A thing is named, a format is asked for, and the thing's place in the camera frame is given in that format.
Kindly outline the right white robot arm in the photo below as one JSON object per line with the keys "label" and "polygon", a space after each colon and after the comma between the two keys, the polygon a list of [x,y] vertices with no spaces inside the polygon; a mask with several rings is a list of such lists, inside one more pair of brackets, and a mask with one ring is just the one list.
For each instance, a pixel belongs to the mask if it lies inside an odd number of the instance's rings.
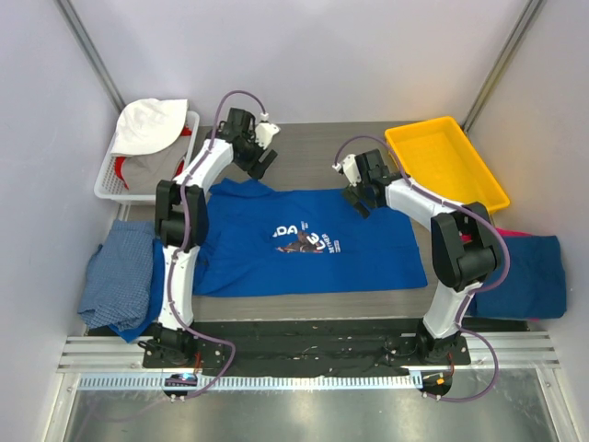
{"label": "right white robot arm", "polygon": [[350,154],[333,168],[348,180],[344,198],[368,217],[388,207],[430,232],[438,284],[416,331],[416,354],[440,364],[456,347],[461,322],[474,292],[502,264],[504,253],[483,204],[461,205],[422,187],[406,172],[391,171],[379,150]]}

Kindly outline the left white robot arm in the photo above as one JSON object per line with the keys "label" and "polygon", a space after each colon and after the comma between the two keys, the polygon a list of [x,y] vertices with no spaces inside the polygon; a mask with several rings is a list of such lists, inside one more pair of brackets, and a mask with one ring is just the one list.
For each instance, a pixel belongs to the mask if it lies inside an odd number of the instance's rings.
{"label": "left white robot arm", "polygon": [[144,344],[147,366],[188,366],[196,357],[193,323],[194,266],[209,232],[207,193],[230,164],[261,179],[277,153],[270,149],[280,128],[263,111],[232,108],[207,134],[196,157],[172,180],[156,187],[156,237],[164,253],[164,288],[153,339]]}

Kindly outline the blue printed t shirt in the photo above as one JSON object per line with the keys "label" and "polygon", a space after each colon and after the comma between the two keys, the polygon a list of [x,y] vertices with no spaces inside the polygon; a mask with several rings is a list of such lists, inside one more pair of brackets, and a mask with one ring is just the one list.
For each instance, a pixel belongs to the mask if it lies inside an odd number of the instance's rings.
{"label": "blue printed t shirt", "polygon": [[211,189],[210,228],[193,292],[265,297],[418,289],[427,285],[406,215],[387,207],[362,218],[341,191],[279,192],[224,179]]}

